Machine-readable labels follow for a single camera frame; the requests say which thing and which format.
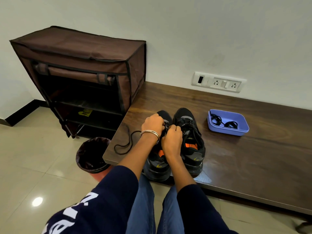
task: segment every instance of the person's left hand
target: person's left hand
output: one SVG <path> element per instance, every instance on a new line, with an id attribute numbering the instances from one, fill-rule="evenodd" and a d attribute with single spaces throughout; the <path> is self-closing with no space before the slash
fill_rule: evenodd
<path id="1" fill-rule="evenodd" d="M 153 130 L 160 136 L 162 131 L 165 129 L 165 123 L 163 118 L 159 116 L 157 113 L 151 115 L 150 117 L 145 119 L 145 122 L 142 125 L 143 130 Z"/>

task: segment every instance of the gold bangle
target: gold bangle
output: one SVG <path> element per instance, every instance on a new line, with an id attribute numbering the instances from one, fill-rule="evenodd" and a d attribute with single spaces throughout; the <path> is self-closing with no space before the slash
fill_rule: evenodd
<path id="1" fill-rule="evenodd" d="M 153 130 L 143 130 L 143 131 L 140 133 L 140 138 L 142 137 L 142 135 L 143 135 L 145 132 L 150 132 L 150 133 L 156 135 L 156 136 L 157 136 L 157 142 L 156 142 L 156 144 L 159 143 L 160 137 L 159 137 L 158 133 L 157 133 L 156 131 L 153 131 Z"/>

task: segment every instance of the blue plastic container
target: blue plastic container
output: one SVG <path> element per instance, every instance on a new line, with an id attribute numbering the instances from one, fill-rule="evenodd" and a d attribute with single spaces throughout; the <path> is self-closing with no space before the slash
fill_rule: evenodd
<path id="1" fill-rule="evenodd" d="M 221 124 L 220 126 L 213 124 L 211 121 L 210 113 L 219 116 L 222 119 L 222 122 L 224 124 L 229 121 L 237 122 L 238 124 L 237 129 L 224 127 L 223 124 Z M 215 132 L 219 132 L 219 133 L 242 136 L 249 131 L 249 126 L 244 116 L 242 114 L 235 113 L 235 112 L 227 112 L 227 111 L 222 111 L 222 110 L 210 109 L 208 113 L 207 121 L 208 121 L 209 129 Z"/>

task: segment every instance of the navy blue sleeve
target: navy blue sleeve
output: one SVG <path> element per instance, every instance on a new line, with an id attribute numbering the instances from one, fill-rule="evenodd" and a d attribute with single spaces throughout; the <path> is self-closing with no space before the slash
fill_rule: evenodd
<path id="1" fill-rule="evenodd" d="M 124 234 L 137 192 L 135 174 L 116 166 L 80 203 L 54 214 L 42 234 Z"/>
<path id="2" fill-rule="evenodd" d="M 177 194 L 184 232 L 234 234 L 198 185 L 183 187 Z"/>

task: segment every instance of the sneaker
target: sneaker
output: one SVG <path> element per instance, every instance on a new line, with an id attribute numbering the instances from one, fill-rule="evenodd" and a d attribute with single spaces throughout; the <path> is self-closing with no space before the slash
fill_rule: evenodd
<path id="1" fill-rule="evenodd" d="M 170 177 L 171 169 L 166 161 L 165 154 L 161 147 L 161 139 L 168 132 L 169 126 L 172 125 L 172 118 L 166 111 L 157 112 L 165 122 L 165 129 L 160 136 L 160 142 L 152 148 L 143 167 L 146 177 L 152 181 L 163 182 Z"/>
<path id="2" fill-rule="evenodd" d="M 202 161 L 205 158 L 205 145 L 197 128 L 194 115 L 186 108 L 180 108 L 174 115 L 173 124 L 182 130 L 181 157 L 185 167 L 193 176 L 202 171 Z"/>

